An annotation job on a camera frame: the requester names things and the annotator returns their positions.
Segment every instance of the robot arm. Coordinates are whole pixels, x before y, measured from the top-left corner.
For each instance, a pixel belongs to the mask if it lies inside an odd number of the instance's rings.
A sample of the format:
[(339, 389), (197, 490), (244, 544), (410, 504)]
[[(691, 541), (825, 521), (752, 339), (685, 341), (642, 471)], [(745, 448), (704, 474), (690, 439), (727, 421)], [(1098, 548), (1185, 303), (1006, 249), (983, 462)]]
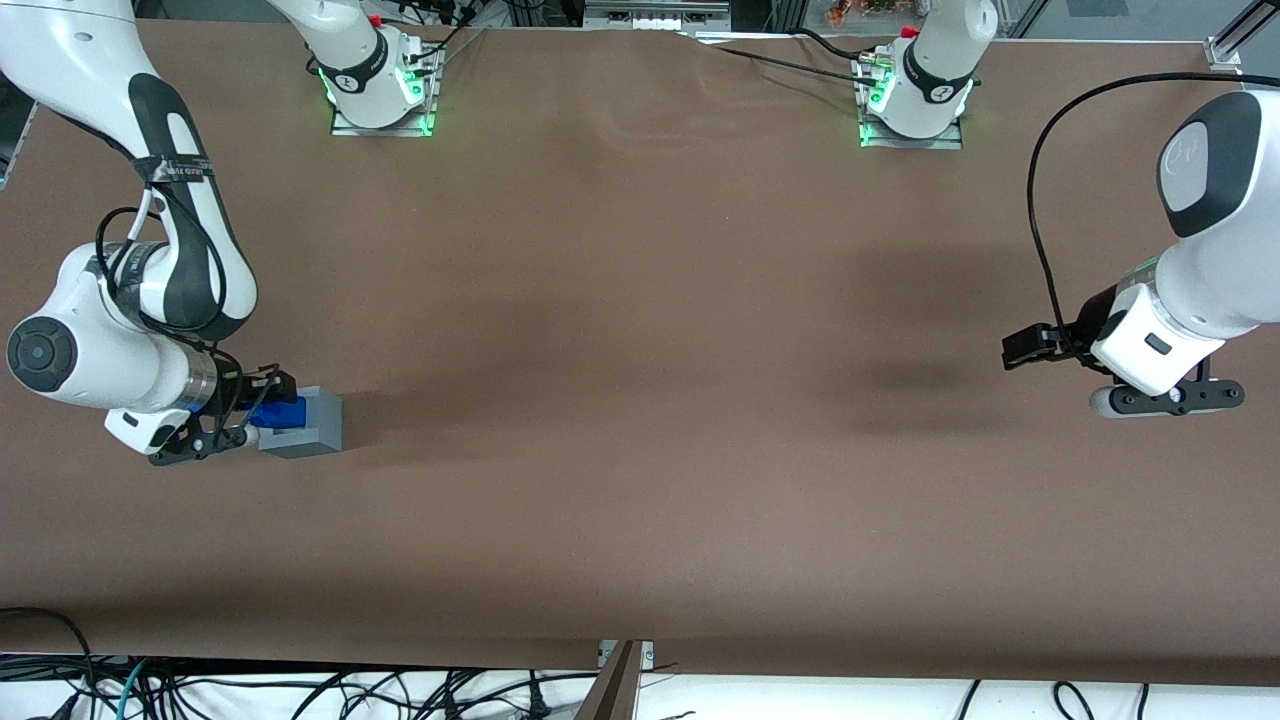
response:
[(128, 0), (81, 0), (68, 8), (0, 0), (0, 70), (41, 105), (119, 150), (145, 182), (157, 181), (169, 242), (136, 246), (119, 264), (122, 310), (183, 328), (195, 340), (223, 340), (248, 319), (257, 288), (195, 120), (147, 59)]
[(901, 136), (937, 137), (964, 113), (973, 72), (998, 24), (991, 0), (936, 1), (919, 36), (888, 46), (890, 77), (868, 109)]
[(1085, 302), (1068, 337), (1038, 324), (1005, 338), (1006, 369), (1078, 352), (1115, 375), (1123, 384), (1092, 398), (1103, 416), (1238, 406), (1243, 388), (1210, 378), (1208, 356), (1280, 322), (1280, 92), (1206, 104), (1165, 145), (1157, 178), (1178, 243)]
[(128, 158), (168, 236), (72, 251), (10, 334), (9, 366), (37, 393), (109, 410), (113, 434), (154, 454), (218, 395), (221, 369), (198, 345), (257, 301), (195, 122), (142, 50), (128, 0), (0, 0), (0, 72)]
[(334, 108), (352, 124), (394, 124), (425, 101), (422, 41), (374, 27), (360, 0), (268, 0), (302, 35)]

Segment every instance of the robot logo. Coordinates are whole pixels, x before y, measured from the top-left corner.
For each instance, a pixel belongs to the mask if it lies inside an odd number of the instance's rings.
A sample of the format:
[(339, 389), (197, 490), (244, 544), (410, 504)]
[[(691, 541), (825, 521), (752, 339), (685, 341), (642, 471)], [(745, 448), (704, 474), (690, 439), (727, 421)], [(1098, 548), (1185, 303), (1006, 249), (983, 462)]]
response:
[(1178, 174), (1185, 165), (1190, 165), (1199, 152), (1199, 142), (1194, 137), (1178, 137), (1169, 143), (1165, 151), (1165, 172)]

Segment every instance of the blue block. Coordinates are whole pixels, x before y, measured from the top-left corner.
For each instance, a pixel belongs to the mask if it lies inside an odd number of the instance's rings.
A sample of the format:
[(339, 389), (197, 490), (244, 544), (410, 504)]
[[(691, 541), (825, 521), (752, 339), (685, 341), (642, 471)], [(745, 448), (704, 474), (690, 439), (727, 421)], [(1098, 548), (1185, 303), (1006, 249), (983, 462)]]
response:
[(298, 397), (297, 402), (264, 402), (248, 419), (248, 424), (275, 430), (306, 427), (307, 398)]

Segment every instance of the green cable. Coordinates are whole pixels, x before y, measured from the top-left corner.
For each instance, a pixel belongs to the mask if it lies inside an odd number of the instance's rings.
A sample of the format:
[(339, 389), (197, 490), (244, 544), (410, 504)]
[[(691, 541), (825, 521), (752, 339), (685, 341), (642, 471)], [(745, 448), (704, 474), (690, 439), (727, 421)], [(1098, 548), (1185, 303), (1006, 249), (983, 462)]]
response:
[(146, 657), (140, 660), (138, 664), (133, 666), (128, 679), (124, 680), (124, 685), (120, 688), (120, 705), (115, 708), (115, 720), (124, 720), (124, 706), (129, 703), (129, 691), (133, 689), (133, 683), (138, 682), (138, 674), (142, 673), (142, 666), (146, 664)]

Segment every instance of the gray block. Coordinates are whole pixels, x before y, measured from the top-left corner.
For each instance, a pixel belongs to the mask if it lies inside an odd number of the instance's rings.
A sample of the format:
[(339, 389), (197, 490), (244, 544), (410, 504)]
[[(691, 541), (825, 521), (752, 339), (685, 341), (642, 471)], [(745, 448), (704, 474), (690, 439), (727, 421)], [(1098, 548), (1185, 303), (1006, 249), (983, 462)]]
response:
[(1129, 15), (1125, 0), (1066, 0), (1073, 18), (1124, 18)]
[(287, 460), (342, 452), (342, 398), (320, 386), (300, 388), (298, 397), (307, 398), (306, 427), (262, 428), (257, 448)]

